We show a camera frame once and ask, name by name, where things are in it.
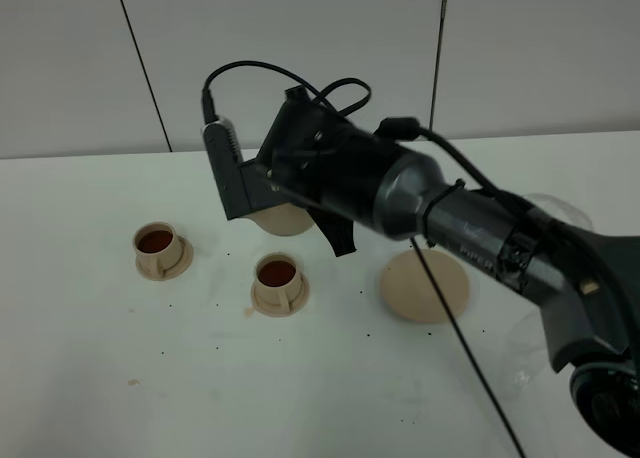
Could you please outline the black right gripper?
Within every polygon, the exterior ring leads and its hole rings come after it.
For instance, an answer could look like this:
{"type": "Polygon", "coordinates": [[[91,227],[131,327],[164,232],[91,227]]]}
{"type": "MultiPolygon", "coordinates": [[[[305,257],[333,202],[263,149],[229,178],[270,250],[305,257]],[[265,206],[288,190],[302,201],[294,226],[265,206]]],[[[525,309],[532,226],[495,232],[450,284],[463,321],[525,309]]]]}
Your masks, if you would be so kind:
{"type": "Polygon", "coordinates": [[[237,164],[237,215],[293,203],[308,208],[336,257],[356,252],[354,223],[346,218],[360,215],[359,147],[360,130],[348,119],[302,86],[286,90],[257,156],[237,164]]]}

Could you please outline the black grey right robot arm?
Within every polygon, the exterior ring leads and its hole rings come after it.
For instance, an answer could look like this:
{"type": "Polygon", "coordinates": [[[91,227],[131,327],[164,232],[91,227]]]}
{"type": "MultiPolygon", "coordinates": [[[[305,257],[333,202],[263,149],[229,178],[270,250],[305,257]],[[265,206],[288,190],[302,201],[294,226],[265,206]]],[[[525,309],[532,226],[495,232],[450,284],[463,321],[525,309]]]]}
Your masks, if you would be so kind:
{"type": "Polygon", "coordinates": [[[540,311],[554,370],[588,426],[639,453],[639,240],[588,232],[497,188],[413,118],[374,132],[287,91],[248,164],[288,200],[402,240],[422,236],[540,311]]]}

